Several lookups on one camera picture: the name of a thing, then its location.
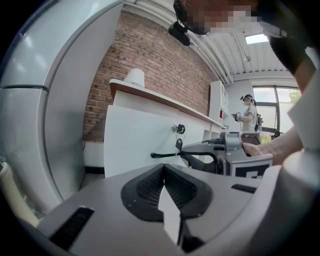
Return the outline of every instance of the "white t-shirt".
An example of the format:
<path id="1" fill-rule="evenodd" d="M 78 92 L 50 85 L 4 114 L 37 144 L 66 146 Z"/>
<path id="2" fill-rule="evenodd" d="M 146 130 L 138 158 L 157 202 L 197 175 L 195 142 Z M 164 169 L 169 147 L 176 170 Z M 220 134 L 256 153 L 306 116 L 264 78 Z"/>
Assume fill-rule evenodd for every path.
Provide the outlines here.
<path id="1" fill-rule="evenodd" d="M 243 116 L 248 117 L 249 113 L 253 115 L 253 118 L 250 122 L 243 122 L 242 131 L 243 132 L 255 132 L 255 127 L 257 124 L 257 108 L 255 105 L 250 105 L 248 109 L 244 112 Z"/>

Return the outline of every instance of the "ceiling light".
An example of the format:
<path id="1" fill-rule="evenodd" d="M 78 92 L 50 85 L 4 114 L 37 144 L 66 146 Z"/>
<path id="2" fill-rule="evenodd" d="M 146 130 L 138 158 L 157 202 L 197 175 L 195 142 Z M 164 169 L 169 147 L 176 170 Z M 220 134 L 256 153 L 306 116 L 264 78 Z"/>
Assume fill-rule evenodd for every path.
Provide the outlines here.
<path id="1" fill-rule="evenodd" d="M 246 36 L 245 40 L 247 45 L 269 41 L 264 34 L 255 34 L 255 35 Z"/>

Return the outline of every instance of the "white ceiling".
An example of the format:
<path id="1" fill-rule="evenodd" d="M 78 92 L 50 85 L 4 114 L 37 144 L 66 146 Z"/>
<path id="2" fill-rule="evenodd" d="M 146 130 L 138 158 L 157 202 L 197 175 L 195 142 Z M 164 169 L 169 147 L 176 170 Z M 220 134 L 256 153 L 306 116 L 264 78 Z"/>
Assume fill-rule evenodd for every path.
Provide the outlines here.
<path id="1" fill-rule="evenodd" d="M 261 33 L 262 28 L 256 23 L 255 29 L 247 28 L 229 33 L 213 33 L 209 38 L 224 55 L 233 75 L 287 71 L 272 51 L 269 42 L 247 44 L 245 36 Z M 250 61 L 246 62 L 245 57 L 248 57 Z"/>
<path id="2" fill-rule="evenodd" d="M 168 28 L 176 21 L 174 0 L 125 0 L 124 9 Z M 247 44 L 245 36 L 262 33 L 260 25 L 244 12 L 237 12 L 231 22 L 211 33 L 198 36 L 189 32 L 191 47 L 224 84 L 236 80 L 260 78 L 293 79 L 273 53 L 268 42 Z"/>

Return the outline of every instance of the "white countertop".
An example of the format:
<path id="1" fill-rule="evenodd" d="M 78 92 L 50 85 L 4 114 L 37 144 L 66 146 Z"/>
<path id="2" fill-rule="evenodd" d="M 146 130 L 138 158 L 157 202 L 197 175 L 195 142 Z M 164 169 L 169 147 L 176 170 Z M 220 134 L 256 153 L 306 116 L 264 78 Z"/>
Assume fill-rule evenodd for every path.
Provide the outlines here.
<path id="1" fill-rule="evenodd" d="M 118 79 L 111 79 L 110 80 L 110 91 L 112 98 L 115 99 L 116 91 L 121 91 L 129 94 L 133 94 L 136 96 L 140 96 L 167 106 L 170 106 L 172 108 L 178 109 L 181 112 L 184 112 L 188 115 L 191 115 L 193 117 L 196 117 L 198 119 L 201 119 L 203 121 L 206 121 L 210 124 L 213 124 L 215 126 L 218 126 L 220 128 L 224 128 L 223 125 L 219 124 L 217 121 L 212 120 L 208 116 L 200 113 L 199 111 L 194 110 L 193 108 L 184 105 L 174 99 L 171 99 L 167 96 L 161 95 L 157 92 L 154 92 L 152 90 L 143 88 L 141 86 L 134 85 L 129 82 L 121 81 Z"/>

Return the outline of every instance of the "tree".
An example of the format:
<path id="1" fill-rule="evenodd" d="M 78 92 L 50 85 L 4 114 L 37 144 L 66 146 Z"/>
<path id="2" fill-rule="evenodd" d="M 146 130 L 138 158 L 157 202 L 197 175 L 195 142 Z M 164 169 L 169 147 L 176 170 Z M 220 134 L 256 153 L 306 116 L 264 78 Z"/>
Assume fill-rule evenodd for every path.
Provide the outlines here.
<path id="1" fill-rule="evenodd" d="M 291 90 L 289 96 L 291 99 L 290 103 L 295 104 L 300 99 L 301 93 L 298 90 Z"/>
<path id="2" fill-rule="evenodd" d="M 266 144 L 271 141 L 271 137 L 268 135 L 261 135 L 261 144 Z"/>

